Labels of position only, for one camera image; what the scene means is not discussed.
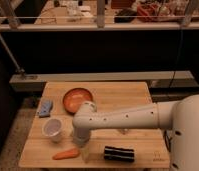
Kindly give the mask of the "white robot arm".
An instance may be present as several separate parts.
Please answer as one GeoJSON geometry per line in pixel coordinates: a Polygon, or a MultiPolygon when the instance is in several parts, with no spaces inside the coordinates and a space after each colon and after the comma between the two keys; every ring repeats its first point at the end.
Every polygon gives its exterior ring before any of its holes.
{"type": "Polygon", "coordinates": [[[80,147],[96,129],[171,130],[170,171],[199,171],[199,95],[108,113],[97,113],[96,105],[86,101],[72,124],[73,142],[80,147]]]}

